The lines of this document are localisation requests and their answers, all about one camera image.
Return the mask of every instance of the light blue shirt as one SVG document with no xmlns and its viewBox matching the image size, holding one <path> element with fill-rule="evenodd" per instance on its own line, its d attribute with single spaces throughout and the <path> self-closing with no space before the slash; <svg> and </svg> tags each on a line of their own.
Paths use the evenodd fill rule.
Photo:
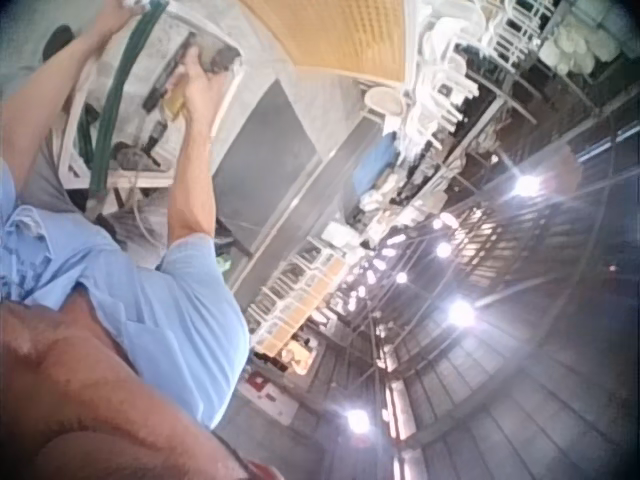
<svg viewBox="0 0 640 480">
<path fill-rule="evenodd" d="M 213 239 L 174 243 L 157 270 L 136 266 L 76 213 L 16 204 L 0 159 L 0 293 L 58 310 L 82 284 L 142 379 L 198 422 L 224 413 L 249 352 L 246 322 L 216 265 Z"/>
</svg>

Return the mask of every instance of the green cable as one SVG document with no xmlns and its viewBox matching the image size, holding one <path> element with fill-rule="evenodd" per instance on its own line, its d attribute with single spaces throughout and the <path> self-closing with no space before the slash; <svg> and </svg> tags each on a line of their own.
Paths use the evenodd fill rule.
<svg viewBox="0 0 640 480">
<path fill-rule="evenodd" d="M 91 126 L 87 118 L 86 107 L 82 109 L 80 119 L 78 120 L 78 153 L 84 160 L 87 167 L 91 168 L 93 163 L 93 142 L 91 140 Z"/>
<path fill-rule="evenodd" d="M 109 158 L 111 156 L 111 144 L 113 132 L 118 118 L 118 111 L 122 102 L 124 84 L 129 78 L 131 69 L 140 52 L 144 48 L 153 28 L 166 10 L 167 0 L 151 0 L 150 9 L 147 11 L 131 32 L 127 45 L 122 53 L 118 69 L 114 75 L 109 93 L 104 103 L 104 110 L 98 128 L 98 137 L 93 162 L 91 165 L 91 182 L 89 184 L 89 196 L 97 197 L 107 189 L 107 176 L 109 173 Z"/>
</svg>

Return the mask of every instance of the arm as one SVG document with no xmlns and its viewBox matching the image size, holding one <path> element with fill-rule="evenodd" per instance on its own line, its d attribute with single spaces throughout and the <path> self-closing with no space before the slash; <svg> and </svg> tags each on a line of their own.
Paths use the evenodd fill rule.
<svg viewBox="0 0 640 480">
<path fill-rule="evenodd" d="M 121 0 L 106 0 L 94 25 L 40 67 L 2 106 L 1 153 L 18 192 L 85 63 L 138 11 L 124 8 Z"/>
<path fill-rule="evenodd" d="M 209 150 L 226 76 L 205 73 L 200 67 L 197 48 L 187 53 L 185 70 L 187 128 L 169 194 L 169 245 L 193 233 L 213 237 L 216 226 Z"/>
</svg>

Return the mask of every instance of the ceiling light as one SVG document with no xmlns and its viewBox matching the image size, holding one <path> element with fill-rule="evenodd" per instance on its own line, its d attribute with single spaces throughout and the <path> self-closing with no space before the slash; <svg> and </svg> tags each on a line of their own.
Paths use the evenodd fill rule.
<svg viewBox="0 0 640 480">
<path fill-rule="evenodd" d="M 382 260 L 376 258 L 373 260 L 373 264 L 378 267 L 380 270 L 384 270 L 387 268 L 387 264 L 384 263 Z"/>
<path fill-rule="evenodd" d="M 540 179 L 531 175 L 524 175 L 516 182 L 513 193 L 521 197 L 533 197 L 540 193 Z"/>
<path fill-rule="evenodd" d="M 407 239 L 407 236 L 404 233 L 400 235 L 396 235 L 395 237 L 391 237 L 387 240 L 387 245 L 395 245 L 396 243 L 404 242 Z"/>
<path fill-rule="evenodd" d="M 460 328 L 470 327 L 476 323 L 476 312 L 469 302 L 456 300 L 449 307 L 449 322 Z"/>
<path fill-rule="evenodd" d="M 349 428 L 358 435 L 362 435 L 369 431 L 371 424 L 369 423 L 369 415 L 364 410 L 351 410 L 347 412 L 347 421 Z"/>
<path fill-rule="evenodd" d="M 440 214 L 440 220 L 449 225 L 451 228 L 458 228 L 460 226 L 460 224 L 456 220 L 456 217 L 447 212 Z"/>
<path fill-rule="evenodd" d="M 436 255 L 438 255 L 440 258 L 447 258 L 451 255 L 452 250 L 453 249 L 451 248 L 451 244 L 447 242 L 442 242 L 436 248 Z"/>
</svg>

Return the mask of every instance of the hand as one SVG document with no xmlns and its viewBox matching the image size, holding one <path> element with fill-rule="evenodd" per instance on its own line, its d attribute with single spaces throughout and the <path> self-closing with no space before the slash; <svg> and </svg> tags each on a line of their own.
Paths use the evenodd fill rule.
<svg viewBox="0 0 640 480">
<path fill-rule="evenodd" d="M 206 73 L 200 65 L 199 54 L 198 47 L 194 46 L 184 58 L 186 118 L 189 126 L 211 132 L 224 98 L 227 75 Z"/>
<path fill-rule="evenodd" d="M 102 10 L 96 17 L 89 33 L 101 42 L 107 42 L 136 15 L 144 12 L 144 5 L 125 7 L 124 0 L 104 0 Z"/>
</svg>

